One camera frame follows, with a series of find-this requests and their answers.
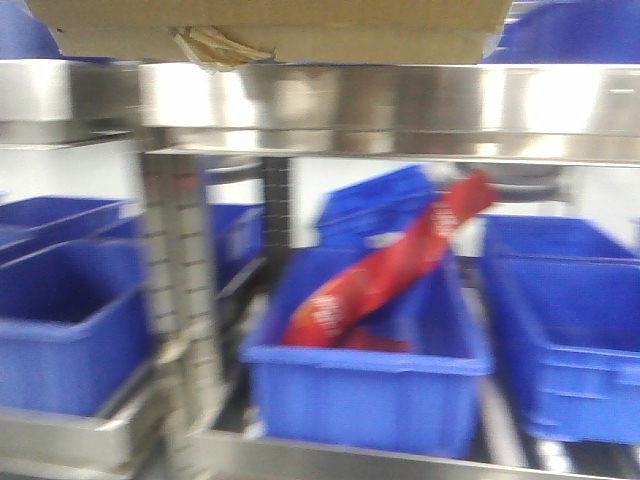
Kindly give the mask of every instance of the plastic bin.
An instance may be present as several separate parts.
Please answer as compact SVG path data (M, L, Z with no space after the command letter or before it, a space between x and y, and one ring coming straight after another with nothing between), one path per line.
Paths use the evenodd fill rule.
M485 215L484 256L635 259L589 221L573 217Z
M92 415L149 356L140 253L77 241L0 266L0 406Z
M128 217L98 230L93 235L98 239L139 240L142 238L142 217Z
M640 62L638 0L548 1L505 28L485 63Z
M0 265L27 255L33 249L33 237L24 231L0 231Z
M34 197L0 205L0 232L33 237L31 251L90 236L120 220L123 200Z
M434 198L417 165L332 192L316 223L320 245L379 247L385 234L402 232Z
M61 58L49 28L20 0L0 0L0 60Z
M409 353L279 344L294 309L362 254L297 254L241 350L269 436L464 457L475 433L478 386L492 359L462 298L449 256L434 273L371 314L373 335Z
M640 443L640 265L494 258L483 273L524 428Z
M223 288L264 248L264 205L213 204L218 285Z

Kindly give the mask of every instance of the metal rack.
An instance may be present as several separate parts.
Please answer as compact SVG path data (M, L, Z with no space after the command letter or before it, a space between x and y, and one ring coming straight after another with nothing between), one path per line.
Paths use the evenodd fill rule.
M0 75L4 70L7 67L0 62ZM57 78L51 75L38 72L42 78ZM256 65L211 74L190 64L150 64L136 69L134 78L139 90L130 91L141 107L138 133L144 150L140 162L147 202L150 297L161 344L156 388L166 399L164 433L175 478L480 480L570 475L568 464L559 468L553 460L567 457L561 444L533 442L531 447L513 431L509 438L519 443L513 455L506 460L491 455L480 459L511 465L499 466L251 440L240 428L223 428L223 418L237 403L243 377L225 380L222 375L222 319L216 300L246 285L243 279L252 278L258 267L241 272L229 291L215 291L200 157L206 155L208 162L231 170L259 160L267 201L267 271L273 279L288 253L288 169L295 157L637 167L640 68ZM78 82L86 86L89 81ZM66 102L71 104L75 100L68 92L84 88L60 84L66 85ZM21 88L17 81L11 85ZM0 90L0 128L23 121L11 109L2 111L5 102L15 105L7 92ZM24 121L64 123L78 118L74 109L53 106L64 115ZM69 137L74 136L40 144L79 141ZM8 138L16 145L17 139L26 137ZM496 385L488 385L485 397L486 418L492 415L487 406L493 405L495 413L506 405ZM235 423L242 424L245 412L235 410L241 418ZM94 427L104 429L92 423ZM538 452L537 463L543 469L522 468L530 466L525 460L530 455L520 455L526 449ZM631 465L629 472L637 466L637 455L632 453L623 455Z
M132 136L137 65L0 61L0 149L53 150ZM0 409L2 473L128 480L157 444L166 400L141 367L93 417Z
M262 65L210 74L189 64L155 64L143 65L140 72L141 122L155 142L150 153L176 169L191 165L194 175L196 155L225 163L262 157L279 175L267 185L267 209L277 212L268 225L272 232L287 232L286 175L296 156L640 165L636 67ZM168 224L164 228L171 230ZM286 257L286 239L280 236L281 255L267 258L275 260L274 271ZM513 431L508 438L519 443L515 453L493 459L510 467L249 440L241 430L220 429L225 409L238 410L234 386L221 385L225 405L216 413L209 409L210 415L201 410L187 432L187 463L192 462L197 478L483 479L564 477L576 471L563 444ZM495 414L496 402L499 409L507 405L489 384L485 419L491 417L487 405L494 405ZM528 457L536 458L542 470L520 468L532 465L523 460L525 450L533 452ZM628 473L637 472L637 462L627 453L625 465L636 470L625 471L636 475Z

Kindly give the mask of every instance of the metal shelf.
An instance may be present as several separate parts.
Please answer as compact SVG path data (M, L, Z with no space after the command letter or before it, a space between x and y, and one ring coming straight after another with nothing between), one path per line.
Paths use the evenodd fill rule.
M165 413L149 365L140 367L95 417L2 409L0 472L130 480L157 445Z
M93 142L137 123L137 64L0 60L0 144Z
M638 166L637 66L143 65L154 153Z

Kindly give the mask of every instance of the red snack bag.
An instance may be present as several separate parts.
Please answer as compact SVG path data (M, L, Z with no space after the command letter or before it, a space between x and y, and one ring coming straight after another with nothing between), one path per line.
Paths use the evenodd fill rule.
M497 199L482 172L456 182L395 243L323 284L291 317L282 343L329 347L362 317L434 270L460 225Z

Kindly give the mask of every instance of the brown cardboard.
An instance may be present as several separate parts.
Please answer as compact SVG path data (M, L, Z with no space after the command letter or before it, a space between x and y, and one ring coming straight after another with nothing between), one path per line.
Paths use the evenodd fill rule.
M222 32L283 62L472 64L486 34L394 28L226 27ZM187 60L164 28L80 29L57 33L67 55Z
M494 32L510 0L27 0L54 28L390 26Z
M457 64L480 60L510 0L27 0L67 55Z

